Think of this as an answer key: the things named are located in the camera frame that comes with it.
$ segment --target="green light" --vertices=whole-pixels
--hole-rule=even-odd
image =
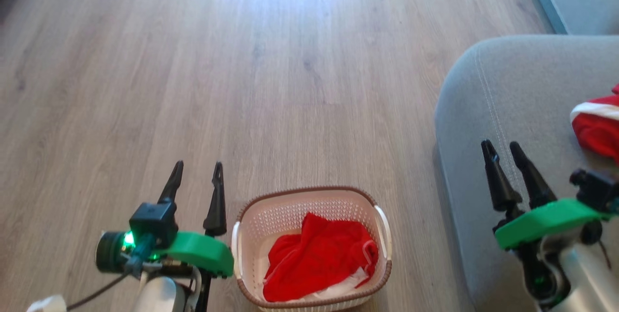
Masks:
[[[133,241],[133,233],[131,233],[131,231],[129,231],[128,233],[125,233],[124,234],[124,245],[132,246],[134,244],[135,242]]]

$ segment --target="brown braided rim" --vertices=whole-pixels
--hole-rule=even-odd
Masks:
[[[360,189],[358,189],[356,187],[351,187],[351,186],[305,187],[305,188],[302,188],[302,189],[285,190],[285,191],[280,191],[278,193],[269,193],[267,195],[262,195],[262,196],[256,197],[256,198],[250,200],[243,207],[241,212],[239,212],[239,215],[236,218],[236,221],[237,222],[241,222],[241,220],[243,219],[243,216],[245,215],[245,212],[250,208],[250,206],[256,204],[257,202],[259,202],[261,200],[270,199],[272,197],[279,197],[279,196],[283,196],[283,195],[292,195],[292,194],[295,194],[295,193],[306,193],[306,192],[309,192],[309,191],[332,191],[332,190],[344,190],[344,191],[352,191],[354,193],[358,193],[359,195],[362,195],[363,197],[365,197],[369,201],[369,203],[372,204],[372,206],[376,206],[376,201],[373,199],[373,197],[371,197],[365,191],[360,190]],[[257,305],[257,306],[262,307],[262,308],[318,307],[318,306],[325,306],[325,305],[334,305],[336,303],[343,303],[343,302],[347,302],[347,301],[350,301],[350,300],[365,298],[365,297],[369,297],[370,295],[373,295],[378,290],[381,290],[381,288],[387,283],[387,280],[389,279],[389,275],[391,275],[391,265],[392,265],[391,260],[387,260],[387,264],[386,264],[386,267],[385,267],[385,273],[384,273],[383,277],[370,290],[367,290],[365,292],[360,292],[360,293],[357,293],[357,294],[353,294],[353,295],[347,295],[347,296],[341,297],[341,298],[325,299],[325,300],[316,301],[316,302],[294,302],[294,303],[288,303],[288,302],[267,302],[267,301],[261,301],[259,299],[256,299],[250,293],[250,291],[245,286],[245,283],[243,283],[242,279],[237,279],[236,283],[238,283],[238,287],[241,290],[241,292],[243,293],[243,295],[245,295],[245,298],[247,298],[254,305]]]

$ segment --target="basket handle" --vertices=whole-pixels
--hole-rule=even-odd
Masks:
[[[381,245],[383,246],[383,250],[387,254],[387,260],[391,260],[391,252],[392,248],[392,239],[391,239],[391,228],[389,227],[389,222],[387,221],[387,217],[385,216],[384,211],[379,206],[374,206],[376,209],[376,213],[378,213],[378,217],[381,219],[381,223],[383,224],[381,227]]]
[[[232,249],[232,257],[234,257],[234,276],[236,277],[236,279],[241,279],[241,275],[243,274],[243,272],[241,272],[241,257],[239,257],[238,250],[238,238],[241,231],[239,228],[240,226],[241,222],[236,222],[234,224],[234,228],[232,228],[232,243],[230,244],[230,247]]]

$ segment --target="beige basket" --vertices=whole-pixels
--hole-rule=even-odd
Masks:
[[[303,218],[311,211],[329,220],[354,220],[364,224],[378,244],[376,271],[368,283],[351,294],[332,299],[308,298],[303,302],[267,302],[263,278],[269,268],[267,254],[284,233],[300,233]],[[380,290],[391,274],[391,230],[384,212],[367,193],[353,187],[313,187],[271,193],[250,201],[232,230],[232,255],[241,292],[266,312],[331,312],[361,305]]]

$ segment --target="wooden floor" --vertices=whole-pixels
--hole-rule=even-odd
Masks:
[[[360,187],[395,254],[358,311],[471,311],[433,112],[467,47],[546,32],[532,0],[0,0],[0,21],[0,310],[110,281],[101,231],[183,159],[182,229],[201,230],[217,160],[228,224],[262,193]],[[129,312],[137,288],[82,310]],[[208,310],[254,307],[228,279]]]

